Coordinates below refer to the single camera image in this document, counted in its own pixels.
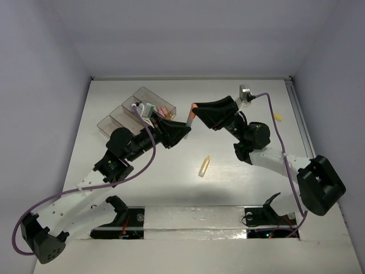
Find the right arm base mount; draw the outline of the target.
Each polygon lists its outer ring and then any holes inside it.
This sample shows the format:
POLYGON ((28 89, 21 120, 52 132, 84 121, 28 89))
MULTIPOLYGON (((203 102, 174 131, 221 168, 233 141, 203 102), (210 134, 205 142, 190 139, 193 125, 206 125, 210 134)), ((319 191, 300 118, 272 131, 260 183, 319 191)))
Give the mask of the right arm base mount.
POLYGON ((241 223, 246 226, 248 239, 275 239, 289 236, 297 227, 295 214, 279 216, 271 207, 272 201, 280 195, 274 194, 263 205, 245 208, 241 223))

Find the yellow highlighter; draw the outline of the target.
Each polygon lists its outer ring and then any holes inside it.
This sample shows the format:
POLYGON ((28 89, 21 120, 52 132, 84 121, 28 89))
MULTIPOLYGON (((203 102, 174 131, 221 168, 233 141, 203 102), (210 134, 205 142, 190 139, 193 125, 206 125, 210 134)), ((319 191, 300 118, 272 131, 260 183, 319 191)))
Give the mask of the yellow highlighter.
POLYGON ((210 164, 210 156, 206 157, 201 165, 201 168, 198 172, 199 177, 203 178, 210 164))

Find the pink highlighter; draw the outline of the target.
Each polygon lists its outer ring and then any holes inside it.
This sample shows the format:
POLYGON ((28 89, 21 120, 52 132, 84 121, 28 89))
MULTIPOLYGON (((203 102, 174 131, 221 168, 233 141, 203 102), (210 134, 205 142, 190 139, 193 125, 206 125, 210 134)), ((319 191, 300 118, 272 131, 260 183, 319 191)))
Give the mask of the pink highlighter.
POLYGON ((166 118, 168 116, 168 110, 165 107, 159 107, 158 106, 157 111, 164 118, 166 118))

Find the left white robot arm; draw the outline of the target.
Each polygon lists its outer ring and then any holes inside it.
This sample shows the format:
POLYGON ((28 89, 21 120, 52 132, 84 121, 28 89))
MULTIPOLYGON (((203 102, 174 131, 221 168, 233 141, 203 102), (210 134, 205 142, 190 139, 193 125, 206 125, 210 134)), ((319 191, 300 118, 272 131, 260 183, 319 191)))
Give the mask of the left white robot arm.
POLYGON ((15 230, 41 264, 57 258, 68 240, 95 228, 125 227, 129 222, 129 208, 118 196, 106 196, 116 186, 141 175, 151 165, 148 162, 136 174, 130 162, 148 150, 156 154, 156 146, 165 148, 177 145, 191 131, 183 122, 150 118, 139 134, 125 127, 115 129, 106 144, 104 156, 76 188, 52 195, 26 211, 15 230), (105 196, 105 200, 96 200, 105 196))

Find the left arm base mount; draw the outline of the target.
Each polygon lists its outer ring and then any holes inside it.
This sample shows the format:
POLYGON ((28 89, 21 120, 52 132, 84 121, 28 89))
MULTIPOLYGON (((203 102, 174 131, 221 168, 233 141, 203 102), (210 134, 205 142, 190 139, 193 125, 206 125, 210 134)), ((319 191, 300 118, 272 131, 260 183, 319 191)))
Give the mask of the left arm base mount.
POLYGON ((113 221, 94 228, 90 232, 92 239, 103 240, 141 240, 144 238, 145 208, 129 208, 118 196, 109 196, 106 203, 115 213, 113 221))

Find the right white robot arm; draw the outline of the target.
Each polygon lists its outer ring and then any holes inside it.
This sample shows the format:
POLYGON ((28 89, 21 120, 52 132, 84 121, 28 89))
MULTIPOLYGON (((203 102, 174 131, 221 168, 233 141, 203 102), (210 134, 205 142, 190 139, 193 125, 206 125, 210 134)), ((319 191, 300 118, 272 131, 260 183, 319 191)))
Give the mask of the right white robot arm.
POLYGON ((326 157, 309 159, 289 155, 284 147, 270 148, 269 126, 248 122, 231 96, 194 103, 191 111, 207 128, 214 131, 224 128, 238 140, 234 152, 240 161, 287 177, 299 210, 324 216, 346 193, 345 185, 326 157))

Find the grey orange-tipped marker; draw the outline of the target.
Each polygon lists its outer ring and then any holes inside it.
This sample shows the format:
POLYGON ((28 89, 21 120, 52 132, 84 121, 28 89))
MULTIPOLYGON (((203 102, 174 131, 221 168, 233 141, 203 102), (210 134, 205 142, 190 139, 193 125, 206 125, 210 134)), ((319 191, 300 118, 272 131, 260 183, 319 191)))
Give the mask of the grey orange-tipped marker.
MULTIPOLYGON (((186 126, 187 127, 191 127, 192 126, 192 123, 193 123, 193 118, 188 118, 187 119, 187 122, 186 122, 186 126)), ((184 139, 187 139, 188 138, 188 134, 186 134, 185 136, 184 136, 184 139)))

